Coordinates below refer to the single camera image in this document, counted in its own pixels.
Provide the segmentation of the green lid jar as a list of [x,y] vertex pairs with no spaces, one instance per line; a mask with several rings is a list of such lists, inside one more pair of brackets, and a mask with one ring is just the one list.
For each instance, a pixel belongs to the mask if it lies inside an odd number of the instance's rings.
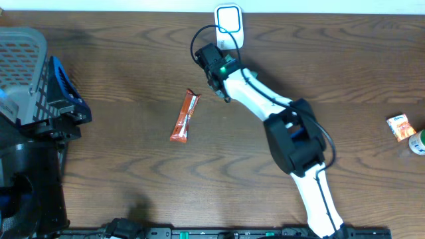
[[423,129],[409,138],[408,145],[413,153],[417,155],[425,155],[424,137],[425,130]]

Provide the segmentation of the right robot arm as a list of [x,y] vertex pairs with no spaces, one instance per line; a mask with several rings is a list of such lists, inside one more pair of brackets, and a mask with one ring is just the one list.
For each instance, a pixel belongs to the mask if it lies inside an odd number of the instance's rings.
[[326,147],[335,144],[310,104],[275,93],[240,58],[225,55],[213,43],[192,51],[191,56],[218,96],[240,102],[262,121],[272,158],[295,181],[313,233],[320,238],[340,236],[344,222],[329,190],[325,174],[329,164],[324,156]]

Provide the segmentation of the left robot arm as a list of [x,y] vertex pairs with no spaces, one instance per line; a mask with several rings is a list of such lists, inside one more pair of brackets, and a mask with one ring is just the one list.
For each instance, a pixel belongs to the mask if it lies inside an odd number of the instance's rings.
[[55,116],[23,124],[11,99],[1,97],[2,238],[55,238],[70,226],[64,158],[92,114],[55,56],[48,61],[45,103]]

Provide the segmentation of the orange snack bar wrapper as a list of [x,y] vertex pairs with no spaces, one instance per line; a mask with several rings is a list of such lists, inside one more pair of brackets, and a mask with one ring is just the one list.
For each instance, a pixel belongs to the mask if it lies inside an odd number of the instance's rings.
[[189,121],[193,116],[200,97],[200,95],[195,94],[191,89],[187,89],[179,117],[170,136],[171,141],[187,142]]

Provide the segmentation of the small orange snack packet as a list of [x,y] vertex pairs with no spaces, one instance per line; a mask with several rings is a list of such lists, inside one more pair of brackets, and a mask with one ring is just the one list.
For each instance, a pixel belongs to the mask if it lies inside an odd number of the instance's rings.
[[411,126],[406,114],[388,118],[386,122],[398,142],[416,134],[416,130]]

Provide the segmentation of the teal tissue pack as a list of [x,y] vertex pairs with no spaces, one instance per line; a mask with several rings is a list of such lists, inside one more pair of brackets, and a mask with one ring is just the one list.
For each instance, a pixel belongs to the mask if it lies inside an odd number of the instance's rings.
[[[229,62],[231,62],[231,61],[232,61],[232,60],[234,60],[234,59],[233,59],[233,57],[231,57],[231,55],[229,55],[229,54],[228,54],[227,56],[225,56],[225,60],[226,60],[226,62],[227,62],[227,63],[229,63]],[[255,77],[255,78],[258,76],[258,73],[257,73],[257,72],[255,72],[255,71],[251,71],[250,73],[251,73],[251,75],[253,75],[253,77]]]

